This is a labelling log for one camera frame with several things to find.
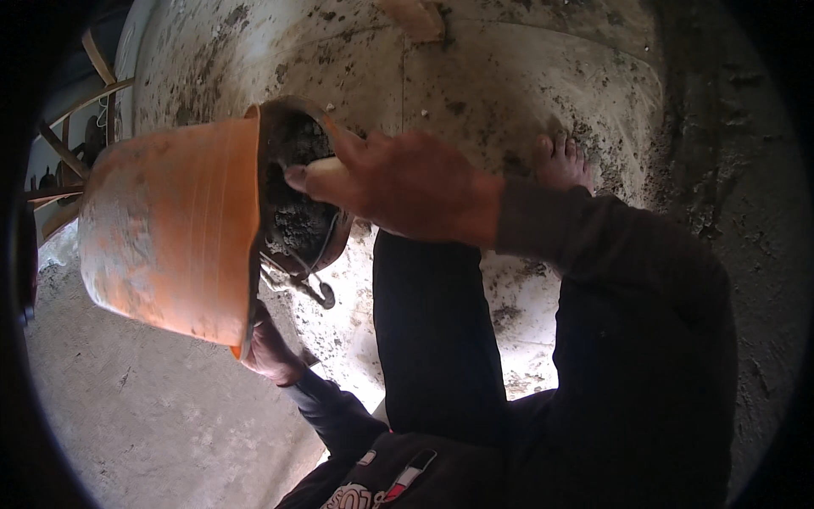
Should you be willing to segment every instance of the person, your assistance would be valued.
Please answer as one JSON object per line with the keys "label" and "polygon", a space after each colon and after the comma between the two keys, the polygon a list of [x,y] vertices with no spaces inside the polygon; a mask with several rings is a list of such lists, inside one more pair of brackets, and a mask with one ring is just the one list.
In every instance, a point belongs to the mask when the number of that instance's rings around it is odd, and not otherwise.
{"label": "person", "polygon": [[[343,171],[291,186],[380,226],[374,325],[388,426],[285,346],[265,308],[244,363],[330,451],[281,508],[721,507],[736,340],[724,267],[690,233],[594,197],[573,138],[536,140],[530,183],[429,134],[340,133]],[[507,401],[481,249],[561,275],[556,389]]]}

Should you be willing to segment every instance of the hand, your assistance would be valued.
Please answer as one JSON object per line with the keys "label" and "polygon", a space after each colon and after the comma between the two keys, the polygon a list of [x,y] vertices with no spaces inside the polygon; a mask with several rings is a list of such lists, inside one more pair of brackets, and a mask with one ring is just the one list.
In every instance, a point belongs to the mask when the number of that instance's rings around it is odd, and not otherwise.
{"label": "hand", "polygon": [[296,384],[305,373],[305,363],[288,348],[286,341],[274,326],[269,311],[259,300],[255,303],[252,346],[241,363],[255,373],[271,379],[280,387]]}
{"label": "hand", "polygon": [[289,185],[397,235],[493,247],[503,179],[455,147],[416,131],[367,140],[341,131],[335,150],[347,171],[291,166]]}

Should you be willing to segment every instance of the dusty floor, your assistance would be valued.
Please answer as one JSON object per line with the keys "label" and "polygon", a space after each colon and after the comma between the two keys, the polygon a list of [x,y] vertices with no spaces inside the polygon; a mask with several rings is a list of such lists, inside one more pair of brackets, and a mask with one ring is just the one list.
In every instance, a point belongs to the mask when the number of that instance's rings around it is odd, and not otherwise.
{"label": "dusty floor", "polygon": [[[777,429],[802,358],[811,201],[785,109],[732,20],[709,2],[648,5],[461,0],[444,9],[447,42],[415,46],[366,0],[166,0],[138,57],[134,132],[237,116],[253,102],[302,94],[333,103],[336,120],[358,132],[430,130],[485,169],[527,178],[534,136],[572,131],[599,169],[600,192],[669,213],[729,269],[741,359],[736,493]],[[370,318],[374,233],[356,226],[325,271],[338,297],[330,312],[299,294],[261,295],[287,334],[322,361],[319,372],[369,408],[383,395]],[[543,265],[494,253],[482,268],[510,397],[556,387],[557,279]],[[258,465],[285,465],[298,454],[304,468],[318,456],[287,401],[225,350],[93,308],[75,272],[68,263],[41,274],[46,289],[29,348],[57,436],[100,500],[260,507],[252,504],[282,489],[263,483],[290,483],[300,473],[275,481]],[[104,357],[76,364],[91,344]],[[126,380],[144,385],[128,382],[117,393],[133,359],[139,368]],[[167,391],[178,399],[162,399]],[[240,404],[253,398],[262,405]],[[225,441],[229,429],[244,441]],[[211,440],[204,460],[195,437]],[[303,449],[294,453],[288,443],[297,437]],[[127,440],[147,450],[138,461],[126,456]],[[190,463],[209,469],[185,470]],[[143,488],[134,472],[167,489]],[[201,490],[210,484],[220,488]]]}

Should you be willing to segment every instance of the foot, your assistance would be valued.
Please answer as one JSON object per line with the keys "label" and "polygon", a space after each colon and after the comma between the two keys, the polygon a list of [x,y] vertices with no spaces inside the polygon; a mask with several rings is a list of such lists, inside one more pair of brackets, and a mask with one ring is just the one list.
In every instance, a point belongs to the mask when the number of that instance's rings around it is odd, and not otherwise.
{"label": "foot", "polygon": [[296,384],[305,373],[305,363],[288,348],[260,301],[256,304],[252,346],[243,365],[279,387]]}
{"label": "foot", "polygon": [[534,167],[541,186],[560,191],[582,186],[593,194],[591,165],[574,138],[562,131],[552,142],[546,134],[537,137],[534,147]]}

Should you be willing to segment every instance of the person's left hand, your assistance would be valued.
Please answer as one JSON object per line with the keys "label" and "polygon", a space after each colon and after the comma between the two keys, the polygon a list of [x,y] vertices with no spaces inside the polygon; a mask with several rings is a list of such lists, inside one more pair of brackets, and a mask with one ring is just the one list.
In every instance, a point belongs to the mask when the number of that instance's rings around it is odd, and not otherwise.
{"label": "person's left hand", "polygon": [[265,304],[259,299],[255,303],[252,345],[241,363],[280,387],[296,384],[307,369],[305,363],[288,348]]}

